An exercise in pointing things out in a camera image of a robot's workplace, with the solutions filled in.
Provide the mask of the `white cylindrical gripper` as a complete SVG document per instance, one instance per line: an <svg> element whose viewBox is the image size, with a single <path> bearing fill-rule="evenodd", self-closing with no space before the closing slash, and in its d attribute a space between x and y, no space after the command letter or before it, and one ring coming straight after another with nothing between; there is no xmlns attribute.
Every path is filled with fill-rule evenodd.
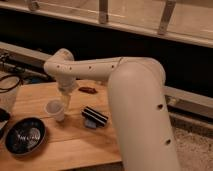
<svg viewBox="0 0 213 171"><path fill-rule="evenodd" d="M63 78L63 79L58 79L58 89L61 94L61 101L64 106L65 110L69 109L69 104L71 100L71 93L75 88L78 87L77 81L75 78Z"/></svg>

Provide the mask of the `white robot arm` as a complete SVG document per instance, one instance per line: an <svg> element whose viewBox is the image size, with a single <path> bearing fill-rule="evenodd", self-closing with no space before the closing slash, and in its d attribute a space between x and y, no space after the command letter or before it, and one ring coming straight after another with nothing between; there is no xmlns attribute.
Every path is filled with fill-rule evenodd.
<svg viewBox="0 0 213 171"><path fill-rule="evenodd" d="M44 63L63 94L77 79L105 81L125 171L181 171L165 100L165 71L148 57L76 61L67 49Z"/></svg>

